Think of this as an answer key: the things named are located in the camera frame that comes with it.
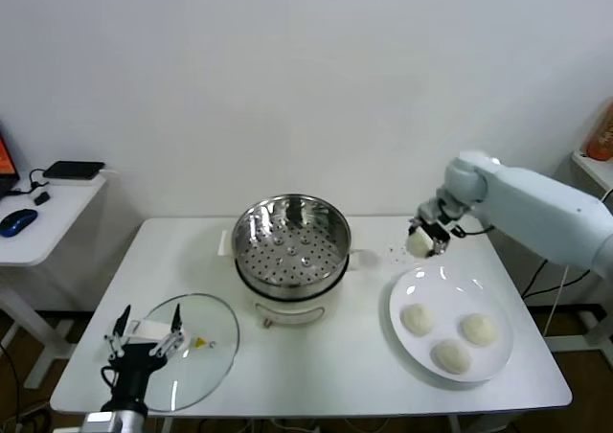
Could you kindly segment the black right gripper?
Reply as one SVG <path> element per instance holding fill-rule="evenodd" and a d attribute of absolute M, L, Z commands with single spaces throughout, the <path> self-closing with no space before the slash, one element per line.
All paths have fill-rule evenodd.
<path fill-rule="evenodd" d="M 423 223 L 424 221 L 421 217 L 412 217 L 409 220 L 408 231 L 415 232 L 423 225 Z M 428 226 L 428 234 L 434 243 L 432 249 L 430 250 L 430 256 L 434 257 L 442 255 L 446 251 L 448 243 L 451 240 L 450 234 L 440 224 L 430 224 Z"/>

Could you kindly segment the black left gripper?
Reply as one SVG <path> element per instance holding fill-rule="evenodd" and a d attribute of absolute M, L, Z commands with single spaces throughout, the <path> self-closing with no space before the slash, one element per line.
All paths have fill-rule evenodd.
<path fill-rule="evenodd" d="M 111 398 L 102 409 L 148 409 L 145 397 L 150 376 L 161 370 L 168 363 L 167 356 L 173 356 L 185 341 L 181 306 L 177 305 L 170 333 L 157 345 L 127 344 L 123 349 L 130 312 L 131 305 L 127 305 L 111 333 L 104 336 L 110 355 L 108 364 L 101 368 L 101 377 L 110 389 Z"/>

